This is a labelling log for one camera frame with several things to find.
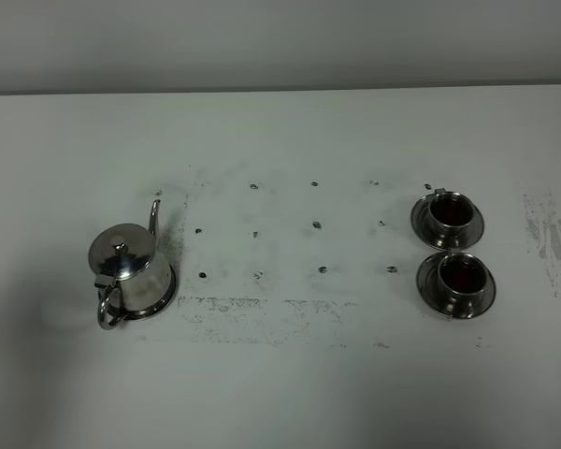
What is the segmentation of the far stainless steel saucer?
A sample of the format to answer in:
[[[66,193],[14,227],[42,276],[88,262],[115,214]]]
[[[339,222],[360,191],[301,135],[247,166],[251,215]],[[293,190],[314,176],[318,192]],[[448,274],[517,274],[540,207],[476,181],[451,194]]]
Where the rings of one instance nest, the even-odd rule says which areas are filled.
[[[420,198],[410,213],[416,236],[428,246],[447,251],[476,244],[484,232],[484,219],[466,196],[445,189]]]

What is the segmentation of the near stainless steel saucer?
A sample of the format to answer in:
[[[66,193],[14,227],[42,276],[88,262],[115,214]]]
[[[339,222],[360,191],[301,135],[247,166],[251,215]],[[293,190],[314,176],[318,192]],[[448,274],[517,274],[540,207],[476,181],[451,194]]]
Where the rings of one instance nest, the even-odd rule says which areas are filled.
[[[416,274],[416,284],[422,299],[431,309],[449,318],[465,320],[484,314],[491,308],[496,299],[496,282],[492,273],[485,266],[488,274],[488,284],[479,295],[472,297],[450,296],[440,290],[437,276],[438,264],[448,253],[434,253],[419,266]]]

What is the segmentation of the stainless steel teapot saucer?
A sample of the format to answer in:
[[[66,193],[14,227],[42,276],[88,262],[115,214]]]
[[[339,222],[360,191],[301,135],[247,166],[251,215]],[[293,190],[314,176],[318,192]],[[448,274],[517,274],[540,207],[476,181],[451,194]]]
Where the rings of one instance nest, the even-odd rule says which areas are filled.
[[[165,274],[164,283],[155,277],[141,283],[138,278],[139,275],[136,275],[116,282],[106,308],[110,317],[121,316],[124,321],[147,319],[163,311],[176,294],[177,275],[171,266]]]

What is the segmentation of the far stainless steel teacup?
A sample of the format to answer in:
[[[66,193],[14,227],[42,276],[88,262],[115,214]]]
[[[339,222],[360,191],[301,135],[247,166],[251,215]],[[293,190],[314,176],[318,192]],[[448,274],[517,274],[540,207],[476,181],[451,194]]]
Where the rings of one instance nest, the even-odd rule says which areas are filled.
[[[474,205],[466,196],[443,188],[435,191],[427,211],[430,228],[444,237],[464,233],[476,215]]]

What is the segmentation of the stainless steel teacup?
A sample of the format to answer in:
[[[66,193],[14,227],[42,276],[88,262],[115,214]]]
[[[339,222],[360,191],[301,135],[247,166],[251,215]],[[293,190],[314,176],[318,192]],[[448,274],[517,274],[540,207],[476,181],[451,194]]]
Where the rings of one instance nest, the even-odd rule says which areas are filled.
[[[474,205],[466,196],[443,188],[435,191],[427,211],[430,228],[444,237],[464,233],[476,215]]]
[[[448,253],[437,267],[439,288],[453,297],[472,297],[488,284],[485,265],[470,253]]]

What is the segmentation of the near stainless steel teacup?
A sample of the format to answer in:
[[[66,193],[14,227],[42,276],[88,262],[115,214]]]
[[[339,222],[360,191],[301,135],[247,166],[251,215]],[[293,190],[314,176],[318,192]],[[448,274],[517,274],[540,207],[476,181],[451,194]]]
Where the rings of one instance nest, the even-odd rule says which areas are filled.
[[[453,297],[472,297],[488,284],[485,265],[470,253],[448,253],[437,267],[439,288]]]

